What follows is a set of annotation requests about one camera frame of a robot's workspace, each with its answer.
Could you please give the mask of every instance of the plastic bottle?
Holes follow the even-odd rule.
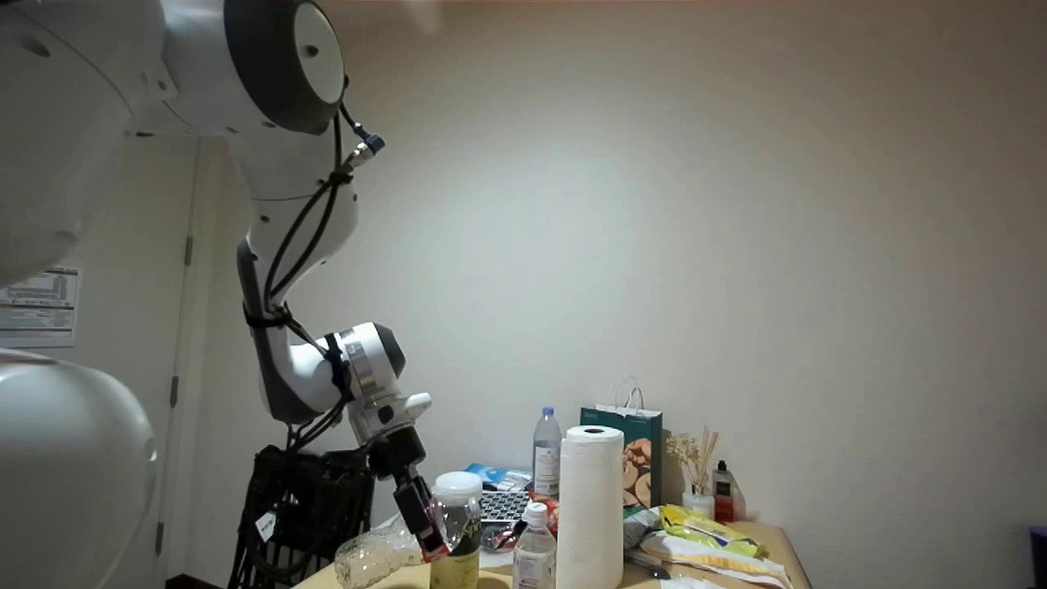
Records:
[[[732,521],[732,475],[725,470],[725,463],[714,470],[714,521]]]
[[[482,579],[482,507],[483,480],[470,470],[444,470],[431,495],[444,513],[453,552],[429,565],[429,589],[475,589]]]
[[[529,502],[524,525],[513,549],[513,589],[555,589],[555,539],[545,528],[545,504]]]
[[[412,563],[421,563],[421,549],[398,513],[335,552],[335,574],[344,589],[367,589]]]
[[[553,406],[542,406],[542,415],[533,424],[533,456],[529,456],[529,484],[533,496],[559,495],[559,423]]]

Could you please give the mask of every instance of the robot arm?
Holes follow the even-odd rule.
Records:
[[[254,203],[236,265],[270,411],[307,441],[347,408],[374,470],[396,480],[396,504],[425,559],[444,552],[429,484],[417,475],[425,447],[412,423],[429,408],[429,394],[396,391],[407,357],[393,331],[357,324],[311,336],[289,308],[295,282],[351,238],[351,179],[383,151],[383,139],[344,107],[344,62],[325,9],[311,0],[227,0],[223,16],[180,2],[165,9],[171,75],[186,90],[171,107],[198,133],[234,142]]]
[[[339,43],[313,0],[0,0],[0,284],[63,260],[93,179],[133,133],[223,139],[254,203],[240,250],[270,411],[304,431],[351,411],[421,552],[444,549],[417,465],[429,395],[404,395],[387,327],[307,336],[290,284],[357,224],[352,170],[383,142],[344,107]]]

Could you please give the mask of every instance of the black cable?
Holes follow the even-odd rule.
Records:
[[[335,170],[330,170],[330,177],[338,172],[338,166],[339,166],[339,117],[335,117]],[[307,199],[307,207],[295,217],[290,230],[285,231],[285,238],[283,238],[283,244],[278,244],[278,256],[274,256],[274,263],[272,263],[272,268],[270,268],[270,274],[264,274],[264,299],[272,299],[272,294],[278,294],[283,288],[289,288],[289,282],[300,273],[300,265],[307,263],[307,256],[311,256],[311,252],[316,250],[316,243],[325,238],[327,224],[330,224],[330,214],[335,214],[335,203],[338,203],[338,190],[339,190],[339,182],[330,179],[330,177],[316,188],[316,194]],[[325,207],[325,217],[322,217],[311,243],[304,244],[304,252],[298,256],[298,263],[290,265],[290,273],[285,273],[285,278],[283,278],[278,284],[272,284],[278,263],[285,260],[285,252],[289,252],[290,238],[298,236],[304,217],[322,203],[322,196],[327,196],[327,207]]]

